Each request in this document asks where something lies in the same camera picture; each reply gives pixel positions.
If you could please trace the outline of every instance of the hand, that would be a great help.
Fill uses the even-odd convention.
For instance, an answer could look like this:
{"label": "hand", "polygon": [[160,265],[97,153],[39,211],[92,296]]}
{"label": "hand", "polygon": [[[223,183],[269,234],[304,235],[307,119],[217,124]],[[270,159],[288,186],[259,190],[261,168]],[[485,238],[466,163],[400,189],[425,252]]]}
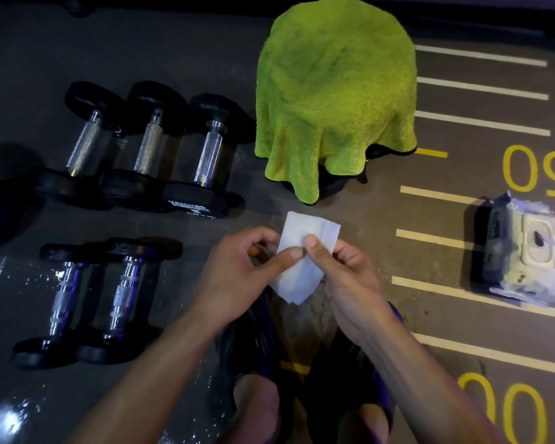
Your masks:
{"label": "hand", "polygon": [[314,235],[304,238],[304,248],[325,273],[319,290],[331,300],[337,324],[353,343],[361,346],[364,331],[375,315],[394,316],[370,258],[343,240],[337,240],[331,255]]}
{"label": "hand", "polygon": [[[267,227],[226,235],[212,248],[195,289],[191,310],[200,314],[215,333],[245,313],[263,289],[302,258],[301,247],[289,247],[263,258],[264,246],[278,248],[280,235]],[[255,267],[251,257],[265,261]]]}

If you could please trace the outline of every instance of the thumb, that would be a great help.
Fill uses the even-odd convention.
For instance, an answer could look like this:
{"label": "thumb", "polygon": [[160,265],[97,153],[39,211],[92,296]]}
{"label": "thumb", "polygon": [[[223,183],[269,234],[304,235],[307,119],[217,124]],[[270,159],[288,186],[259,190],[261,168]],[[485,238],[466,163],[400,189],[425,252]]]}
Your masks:
{"label": "thumb", "polygon": [[304,251],[301,247],[288,247],[275,254],[266,263],[256,268],[259,280],[264,286],[268,285],[286,269],[293,267],[303,255]]}
{"label": "thumb", "polygon": [[333,258],[331,253],[318,241],[315,235],[310,234],[304,237],[304,249],[308,257],[325,273],[327,278],[334,277],[336,272],[345,268]]}

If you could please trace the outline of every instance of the dumbbell handle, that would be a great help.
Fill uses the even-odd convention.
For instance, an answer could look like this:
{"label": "dumbbell handle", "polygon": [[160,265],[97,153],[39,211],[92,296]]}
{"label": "dumbbell handle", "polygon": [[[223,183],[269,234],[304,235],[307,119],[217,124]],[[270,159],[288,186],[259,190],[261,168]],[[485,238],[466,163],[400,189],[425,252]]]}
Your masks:
{"label": "dumbbell handle", "polygon": [[64,274],[60,279],[58,291],[55,293],[54,303],[51,306],[50,337],[55,339],[61,337],[72,321],[83,270],[83,263],[64,262]]}
{"label": "dumbbell handle", "polygon": [[140,282],[140,269],[143,260],[137,257],[124,257],[125,268],[113,298],[113,308],[109,314],[108,337],[123,334],[134,306],[135,294]]}
{"label": "dumbbell handle", "polygon": [[84,124],[84,128],[82,128],[82,132],[76,141],[76,146],[74,146],[66,164],[66,171],[70,176],[79,176],[82,173],[84,164],[101,134],[102,122],[100,111],[94,110],[89,121]]}
{"label": "dumbbell handle", "polygon": [[143,175],[150,175],[158,146],[163,137],[163,128],[160,127],[162,115],[163,112],[161,109],[156,109],[152,114],[150,123],[146,126],[146,132],[142,138],[138,158],[135,160],[134,171],[142,173]]}
{"label": "dumbbell handle", "polygon": [[195,183],[202,187],[211,187],[214,181],[214,173],[222,148],[222,134],[226,133],[226,126],[220,121],[212,121],[209,132],[205,136],[203,149],[199,157],[198,169],[195,171]]}

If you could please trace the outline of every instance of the forearm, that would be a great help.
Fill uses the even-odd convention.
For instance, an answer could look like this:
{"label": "forearm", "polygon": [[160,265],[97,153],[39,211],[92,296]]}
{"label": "forearm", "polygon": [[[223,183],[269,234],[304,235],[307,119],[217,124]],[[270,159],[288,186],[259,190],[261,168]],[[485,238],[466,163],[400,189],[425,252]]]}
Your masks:
{"label": "forearm", "polygon": [[89,411],[65,443],[155,443],[215,333],[197,313],[185,313]]}
{"label": "forearm", "polygon": [[362,348],[420,443],[505,443],[396,317],[375,316]]}

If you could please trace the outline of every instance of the fingernail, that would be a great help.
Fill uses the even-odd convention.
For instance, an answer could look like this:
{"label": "fingernail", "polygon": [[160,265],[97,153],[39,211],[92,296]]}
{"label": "fingernail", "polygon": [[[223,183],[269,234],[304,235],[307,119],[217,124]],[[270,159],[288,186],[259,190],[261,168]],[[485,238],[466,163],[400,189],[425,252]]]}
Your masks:
{"label": "fingernail", "polygon": [[318,243],[317,236],[309,234],[304,238],[304,244],[309,247],[314,247]]}
{"label": "fingernail", "polygon": [[302,259],[302,248],[301,247],[295,247],[294,249],[292,249],[292,251],[290,252],[290,255],[292,256],[293,260],[300,260]]}

